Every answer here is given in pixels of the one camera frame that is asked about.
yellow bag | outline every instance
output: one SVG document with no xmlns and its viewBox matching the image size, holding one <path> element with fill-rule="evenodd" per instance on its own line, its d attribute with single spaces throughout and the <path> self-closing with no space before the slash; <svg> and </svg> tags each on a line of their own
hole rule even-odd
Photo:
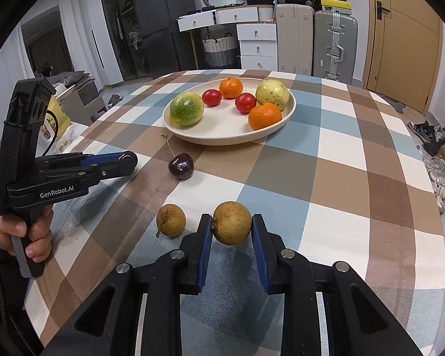
<svg viewBox="0 0 445 356">
<path fill-rule="evenodd" d="M 69 127 L 71 124 L 71 119 L 61 110 L 59 107 L 58 101 L 56 100 L 54 95 L 51 95 L 51 99 L 49 101 L 48 110 L 50 110 L 54 115 L 56 116 L 56 120 L 58 121 L 58 135 L 57 138 L 60 137 Z M 53 131 L 56 133 L 56 124 L 53 117 L 46 113 L 46 121 L 49 123 Z M 46 139 L 49 139 L 51 135 L 49 135 L 48 131 L 46 130 L 46 127 L 41 126 L 41 130 L 46 137 Z"/>
</svg>

red tomato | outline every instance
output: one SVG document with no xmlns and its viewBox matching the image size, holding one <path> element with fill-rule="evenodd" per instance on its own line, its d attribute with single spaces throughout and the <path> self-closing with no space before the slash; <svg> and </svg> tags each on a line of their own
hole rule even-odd
<svg viewBox="0 0 445 356">
<path fill-rule="evenodd" d="M 254 95 L 242 93 L 236 97 L 236 108 L 240 113 L 248 114 L 257 105 Z"/>
<path fill-rule="evenodd" d="M 223 96 L 221 95 L 221 92 L 218 90 L 208 90 L 205 91 L 201 99 L 203 99 L 203 102 L 207 106 L 217 106 L 219 103 L 221 103 L 221 99 Z"/>
</svg>

mandarin orange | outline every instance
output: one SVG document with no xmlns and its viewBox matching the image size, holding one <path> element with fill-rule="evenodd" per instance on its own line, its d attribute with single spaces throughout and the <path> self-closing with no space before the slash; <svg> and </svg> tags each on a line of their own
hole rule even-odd
<svg viewBox="0 0 445 356">
<path fill-rule="evenodd" d="M 219 92 L 226 99 L 235 99 L 242 94 L 242 82 L 238 78 L 227 78 L 219 84 Z"/>
<path fill-rule="evenodd" d="M 251 129 L 259 130 L 282 120 L 282 113 L 279 107 L 273 103 L 264 103 L 255 106 L 249 113 L 249 126 Z"/>
</svg>

tablecloth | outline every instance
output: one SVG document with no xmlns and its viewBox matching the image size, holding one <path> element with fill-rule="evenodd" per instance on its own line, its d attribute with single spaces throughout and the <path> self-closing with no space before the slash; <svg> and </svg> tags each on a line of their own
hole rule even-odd
<svg viewBox="0 0 445 356">
<path fill-rule="evenodd" d="M 209 80 L 242 76 L 282 81 L 297 108 L 267 138 L 207 147 L 171 136 L 164 107 Z M 167 169 L 189 153 L 186 181 Z M 196 231 L 201 214 L 234 200 L 262 213 L 270 232 L 310 261 L 348 262 L 428 354 L 441 320 L 445 247 L 427 172 L 406 127 L 377 94 L 282 72 L 176 72 L 143 83 L 89 127 L 72 151 L 132 150 L 131 178 L 102 181 L 86 197 L 55 205 L 53 254 L 30 285 L 26 310 L 47 344 L 93 288 L 119 263 L 151 263 Z M 178 204 L 179 239 L 155 233 L 163 204 Z M 260 285 L 252 243 L 214 241 L 203 293 L 181 303 L 185 355 L 278 355 L 283 297 Z"/>
</svg>

plate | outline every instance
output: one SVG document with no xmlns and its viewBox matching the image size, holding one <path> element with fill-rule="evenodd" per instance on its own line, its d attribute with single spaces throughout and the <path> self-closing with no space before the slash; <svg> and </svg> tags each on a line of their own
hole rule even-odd
<svg viewBox="0 0 445 356">
<path fill-rule="evenodd" d="M 255 91 L 262 79 L 239 78 L 244 86 L 243 92 L 249 92 L 255 96 Z M 214 80 L 197 85 L 188 91 L 199 96 L 206 90 L 218 90 L 223 81 Z M 277 131 L 295 112 L 295 98 L 290 93 L 287 106 L 282 111 L 282 120 L 272 126 L 253 131 L 247 121 L 248 115 L 241 114 L 235 106 L 235 99 L 223 98 L 219 106 L 209 107 L 204 105 L 204 113 L 201 120 L 193 126 L 183 127 L 170 121 L 170 103 L 163 110 L 163 124 L 169 131 L 179 138 L 191 143 L 207 146 L 229 146 L 240 143 L 252 142 Z"/>
</svg>

